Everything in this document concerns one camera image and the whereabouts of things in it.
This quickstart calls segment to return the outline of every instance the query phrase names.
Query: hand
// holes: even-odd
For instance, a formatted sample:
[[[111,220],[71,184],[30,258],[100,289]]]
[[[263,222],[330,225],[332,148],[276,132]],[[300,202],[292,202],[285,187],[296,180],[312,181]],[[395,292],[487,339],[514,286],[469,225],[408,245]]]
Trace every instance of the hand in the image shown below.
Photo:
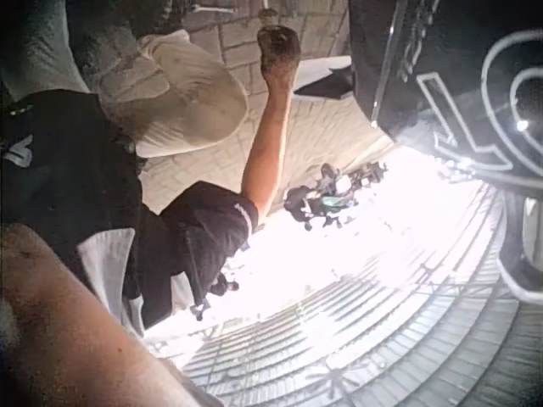
[[[260,70],[270,92],[291,91],[301,51],[296,32],[281,25],[263,27],[258,32],[262,52]]]

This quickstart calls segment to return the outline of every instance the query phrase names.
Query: black t-shirt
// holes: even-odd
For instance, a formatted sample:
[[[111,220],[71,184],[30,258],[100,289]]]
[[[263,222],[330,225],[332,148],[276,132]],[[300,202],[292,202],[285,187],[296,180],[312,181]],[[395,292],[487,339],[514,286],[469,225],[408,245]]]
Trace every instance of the black t-shirt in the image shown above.
[[[256,207],[198,182],[160,215],[142,204],[133,144],[95,95],[41,92],[2,112],[2,221],[23,223],[136,333],[171,312],[186,273],[200,304],[256,227]]]

